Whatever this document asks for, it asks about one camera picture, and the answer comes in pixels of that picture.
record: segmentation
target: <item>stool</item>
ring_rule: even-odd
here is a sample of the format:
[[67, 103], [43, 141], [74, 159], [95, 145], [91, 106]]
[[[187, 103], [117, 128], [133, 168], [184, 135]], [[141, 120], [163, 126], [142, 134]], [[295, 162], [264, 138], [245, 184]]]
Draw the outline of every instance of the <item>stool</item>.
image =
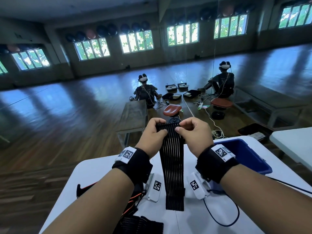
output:
[[211, 114], [212, 119], [222, 120], [224, 119], [224, 113], [222, 111], [226, 110], [227, 108], [230, 108], [233, 105], [233, 103], [224, 98], [214, 98], [213, 100], [211, 100], [211, 105], [213, 105], [214, 109], [218, 110], [214, 111]]
[[181, 109], [182, 107], [180, 105], [169, 104], [163, 111], [163, 114], [165, 116], [172, 117], [169, 119], [169, 123], [181, 122], [180, 118], [177, 117]]

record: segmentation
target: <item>floor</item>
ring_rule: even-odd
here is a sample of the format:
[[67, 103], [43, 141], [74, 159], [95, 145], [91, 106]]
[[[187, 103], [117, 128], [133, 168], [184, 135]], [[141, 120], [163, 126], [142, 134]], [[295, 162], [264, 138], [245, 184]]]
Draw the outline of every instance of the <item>floor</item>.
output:
[[[276, 100], [274, 94], [279, 94], [279, 100], [284, 96], [311, 102], [311, 47], [231, 55], [0, 92], [0, 136], [10, 141], [0, 142], [0, 233], [37, 233], [77, 163], [122, 150], [115, 128], [125, 103], [139, 86], [139, 74], [146, 73], [148, 83], [160, 94], [172, 83], [187, 82], [189, 89], [197, 89], [218, 73], [222, 60], [227, 60], [236, 86], [258, 93], [261, 100], [270, 103]], [[268, 93], [261, 94], [263, 88]], [[194, 115], [217, 129], [193, 102], [176, 102], [183, 108], [181, 119]], [[149, 117], [166, 118], [163, 109], [150, 109]], [[238, 136], [239, 128], [254, 122], [234, 107], [225, 114], [216, 125], [227, 137]], [[130, 145], [139, 137], [140, 133], [131, 134]], [[278, 154], [274, 145], [266, 146]], [[288, 158], [285, 163], [312, 181], [302, 165]]]

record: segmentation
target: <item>window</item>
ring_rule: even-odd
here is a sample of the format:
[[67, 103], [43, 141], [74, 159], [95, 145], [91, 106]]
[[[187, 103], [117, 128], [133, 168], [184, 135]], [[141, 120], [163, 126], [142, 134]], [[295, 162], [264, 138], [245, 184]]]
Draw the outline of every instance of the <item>window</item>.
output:
[[31, 70], [50, 66], [42, 49], [12, 53], [12, 57], [20, 70]]
[[280, 17], [279, 29], [309, 25], [312, 22], [311, 4], [287, 7], [283, 9]]
[[80, 61], [110, 56], [105, 38], [74, 43]]
[[2, 62], [0, 62], [0, 74], [8, 73]]
[[199, 23], [170, 26], [167, 28], [168, 45], [197, 43], [199, 38]]
[[123, 53], [154, 49], [152, 31], [146, 30], [131, 34], [119, 35]]
[[248, 15], [216, 19], [214, 39], [246, 34]]

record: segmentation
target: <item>table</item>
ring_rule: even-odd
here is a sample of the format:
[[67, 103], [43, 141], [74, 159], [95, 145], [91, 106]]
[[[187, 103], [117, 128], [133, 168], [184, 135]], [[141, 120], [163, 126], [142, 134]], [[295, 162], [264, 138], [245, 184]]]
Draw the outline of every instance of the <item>table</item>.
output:
[[275, 131], [270, 140], [295, 162], [300, 162], [312, 171], [312, 127]]
[[[274, 130], [298, 128], [299, 116], [309, 104], [261, 85], [235, 87], [232, 101], [244, 114]], [[293, 124], [281, 119], [286, 116], [294, 119]]]
[[121, 118], [116, 129], [117, 137], [123, 149], [128, 146], [131, 132], [144, 131], [148, 121], [145, 100], [127, 102], [122, 111]]
[[[257, 140], [250, 136], [239, 136], [219, 141], [240, 138], [244, 140], [250, 148], [258, 153], [272, 167], [273, 173], [268, 174], [281, 181], [296, 185], [302, 189], [312, 191], [312, 187], [287, 167], [282, 161], [275, 157], [267, 148], [260, 144]], [[57, 199], [53, 209], [51, 210], [45, 224], [39, 234], [41, 234], [47, 226], [76, 200], [77, 184], [81, 187], [90, 185], [101, 179], [110, 169], [117, 155], [109, 157], [100, 157], [80, 162], [73, 170], [63, 191]], [[196, 157], [191, 154], [187, 145], [184, 145], [184, 212], [166, 210], [166, 190], [163, 188], [160, 193], [159, 201], [153, 203], [143, 198], [138, 206], [136, 216], [145, 216], [150, 220], [163, 222], [164, 233], [263, 233], [257, 225], [241, 211], [240, 218], [233, 226], [229, 228], [218, 225], [209, 215], [202, 200], [197, 200], [186, 180], [186, 176], [195, 171]], [[151, 159], [153, 164], [152, 173], [163, 175], [159, 153]], [[229, 224], [234, 221], [237, 216], [236, 206], [226, 196], [208, 197], [206, 204], [212, 214], [221, 223]]]

